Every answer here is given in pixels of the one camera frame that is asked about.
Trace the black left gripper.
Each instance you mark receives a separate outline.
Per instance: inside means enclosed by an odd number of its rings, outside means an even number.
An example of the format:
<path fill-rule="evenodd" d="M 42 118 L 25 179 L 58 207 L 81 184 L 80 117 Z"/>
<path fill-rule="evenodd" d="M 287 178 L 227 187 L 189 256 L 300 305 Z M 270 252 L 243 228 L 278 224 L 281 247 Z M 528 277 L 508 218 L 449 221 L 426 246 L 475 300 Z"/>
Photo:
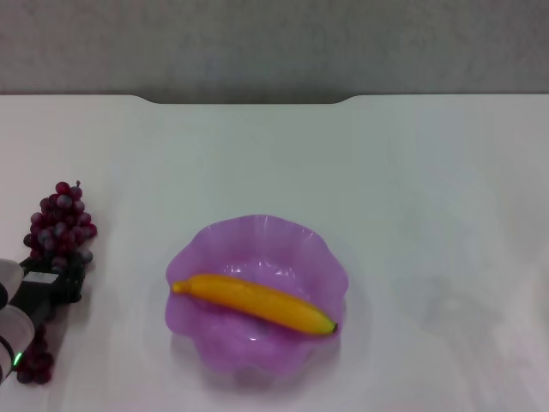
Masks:
<path fill-rule="evenodd" d="M 81 300 L 85 279 L 85 264 L 80 252 L 69 256 L 66 268 L 53 269 L 44 260 L 28 257 L 20 263 L 23 280 L 9 306 L 20 309 L 37 329 L 53 311 L 64 292 L 67 303 Z"/>

